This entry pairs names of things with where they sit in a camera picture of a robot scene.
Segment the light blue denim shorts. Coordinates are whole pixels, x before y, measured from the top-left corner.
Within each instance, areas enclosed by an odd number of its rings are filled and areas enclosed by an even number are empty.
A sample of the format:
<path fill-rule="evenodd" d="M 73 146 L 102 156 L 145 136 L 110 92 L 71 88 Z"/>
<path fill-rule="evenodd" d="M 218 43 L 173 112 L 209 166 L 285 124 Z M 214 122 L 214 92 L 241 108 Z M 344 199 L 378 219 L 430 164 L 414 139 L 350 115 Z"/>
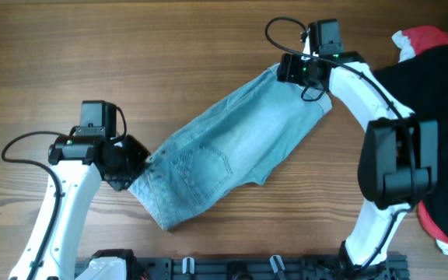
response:
<path fill-rule="evenodd" d="M 328 113 L 327 94 L 277 80 L 277 65 L 173 133 L 128 190 L 161 229 L 207 211 L 233 188 L 264 184 Z"/>

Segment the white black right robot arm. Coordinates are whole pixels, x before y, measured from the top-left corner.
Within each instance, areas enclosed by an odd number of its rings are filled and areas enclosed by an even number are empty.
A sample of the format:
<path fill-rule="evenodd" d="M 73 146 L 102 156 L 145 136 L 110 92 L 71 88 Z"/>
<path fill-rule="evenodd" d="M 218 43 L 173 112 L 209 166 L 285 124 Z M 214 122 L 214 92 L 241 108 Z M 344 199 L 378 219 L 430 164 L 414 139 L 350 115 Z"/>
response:
<path fill-rule="evenodd" d="M 382 271 L 401 221 L 437 184 L 438 124 L 392 97 L 356 52 L 284 54 L 277 74 L 279 82 L 332 93 L 364 129 L 357 169 L 364 202 L 338 269 L 356 277 Z"/>

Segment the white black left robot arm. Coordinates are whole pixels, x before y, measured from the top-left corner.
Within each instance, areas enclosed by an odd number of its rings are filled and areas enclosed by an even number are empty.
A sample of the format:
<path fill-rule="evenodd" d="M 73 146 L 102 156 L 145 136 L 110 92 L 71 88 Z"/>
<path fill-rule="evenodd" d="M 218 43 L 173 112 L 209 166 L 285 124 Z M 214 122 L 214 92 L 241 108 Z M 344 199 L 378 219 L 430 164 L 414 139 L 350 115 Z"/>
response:
<path fill-rule="evenodd" d="M 72 279 L 87 212 L 103 182 L 126 190 L 141 174 L 149 150 L 134 137 L 59 134 L 43 166 L 48 186 L 29 241 L 11 279 Z"/>

